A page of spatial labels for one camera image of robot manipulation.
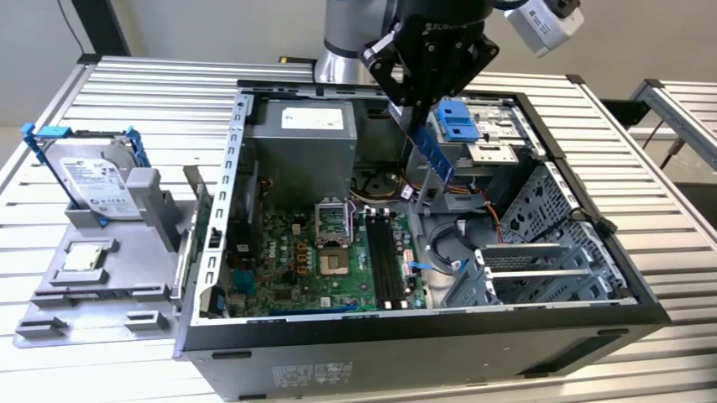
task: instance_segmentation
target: white label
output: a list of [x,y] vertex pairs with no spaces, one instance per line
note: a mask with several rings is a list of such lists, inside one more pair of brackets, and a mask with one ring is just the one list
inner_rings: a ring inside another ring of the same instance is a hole
[[298,364],[271,367],[278,388],[321,386],[349,383],[353,362]]
[[139,218],[139,210],[117,165],[107,160],[66,157],[59,160],[74,189],[90,209],[107,218]]
[[464,262],[461,260],[454,260],[453,262],[450,262],[450,268],[453,269],[453,271],[456,271],[458,273],[458,270],[461,270],[461,264]]
[[456,225],[458,226],[458,231],[461,231],[461,235],[466,235],[466,220],[458,220],[456,221]]
[[282,111],[282,128],[344,130],[345,117],[341,109],[287,107]]
[[414,194],[414,188],[410,185],[404,186],[401,197],[404,197],[406,200],[410,200],[413,194]]

